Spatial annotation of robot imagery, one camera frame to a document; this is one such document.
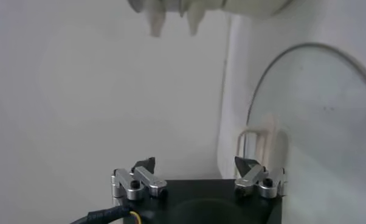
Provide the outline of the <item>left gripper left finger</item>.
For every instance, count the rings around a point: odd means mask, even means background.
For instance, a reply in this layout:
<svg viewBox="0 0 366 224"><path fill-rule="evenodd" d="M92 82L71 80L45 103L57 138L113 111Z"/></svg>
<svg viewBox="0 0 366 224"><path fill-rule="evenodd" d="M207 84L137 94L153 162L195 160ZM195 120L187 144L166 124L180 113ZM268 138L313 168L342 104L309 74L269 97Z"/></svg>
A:
<svg viewBox="0 0 366 224"><path fill-rule="evenodd" d="M112 201L141 201L147 192L150 197L164 198L167 182L154 174L155 157L137 161L130 171L114 169L111 174Z"/></svg>

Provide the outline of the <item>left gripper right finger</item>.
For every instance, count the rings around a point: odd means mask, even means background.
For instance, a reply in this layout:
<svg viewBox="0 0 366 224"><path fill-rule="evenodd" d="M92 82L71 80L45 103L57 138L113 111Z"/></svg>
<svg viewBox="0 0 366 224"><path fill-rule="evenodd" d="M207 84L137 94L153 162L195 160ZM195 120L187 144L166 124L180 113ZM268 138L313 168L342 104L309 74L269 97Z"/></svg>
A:
<svg viewBox="0 0 366 224"><path fill-rule="evenodd" d="M262 198L286 196L287 178L284 168L268 170L254 159L235 157L240 177L235 180L235 193L247 197L255 191Z"/></svg>

